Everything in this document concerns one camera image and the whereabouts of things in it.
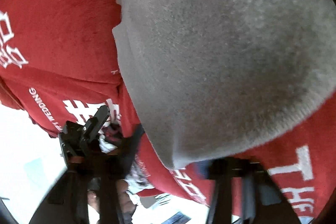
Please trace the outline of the person's hand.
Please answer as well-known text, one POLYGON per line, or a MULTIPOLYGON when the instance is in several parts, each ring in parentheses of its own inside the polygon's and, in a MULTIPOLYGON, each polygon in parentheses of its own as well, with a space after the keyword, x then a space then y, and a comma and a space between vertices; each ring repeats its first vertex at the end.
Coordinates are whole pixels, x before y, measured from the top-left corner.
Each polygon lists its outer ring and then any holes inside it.
MULTIPOLYGON (((131 201, 127 193, 128 187, 129 185, 125 180, 118 180, 116 182, 116 189, 121 206, 121 211, 123 213, 123 219, 125 223, 132 223, 131 220, 137 206, 131 201)), ((98 214, 100 214, 100 200, 98 198, 97 192, 94 190, 89 190, 87 198, 88 205, 96 210, 98 214)))

